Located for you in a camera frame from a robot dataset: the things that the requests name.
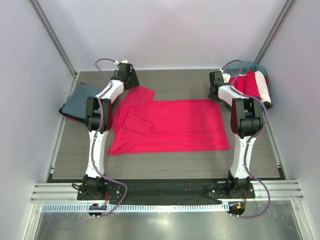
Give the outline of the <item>pink-red t shirt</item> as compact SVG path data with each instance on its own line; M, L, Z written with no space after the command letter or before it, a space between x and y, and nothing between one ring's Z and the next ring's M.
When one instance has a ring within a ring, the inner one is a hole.
M154 100L154 95L152 89L138 86L119 102L109 155L230 149L217 102Z

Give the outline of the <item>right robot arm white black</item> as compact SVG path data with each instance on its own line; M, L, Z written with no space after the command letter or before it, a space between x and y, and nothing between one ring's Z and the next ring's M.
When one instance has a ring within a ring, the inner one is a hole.
M217 198L241 198L251 189L250 162L258 133L264 128L264 104L253 96L238 91L224 82L221 70L209 73L208 98L223 101L231 107L230 128L234 134L232 165L225 184L210 187L210 196Z

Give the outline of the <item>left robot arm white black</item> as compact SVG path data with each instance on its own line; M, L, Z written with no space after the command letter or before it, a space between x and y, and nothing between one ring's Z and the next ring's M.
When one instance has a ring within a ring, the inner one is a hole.
M125 185L105 176L104 156L108 133L113 124L113 103L126 90L140 85L136 71L127 60L113 62L117 69L108 84L97 95L86 100L85 125L89 133L88 165L81 185L72 184L77 190L77 199L100 200L107 196L115 185Z

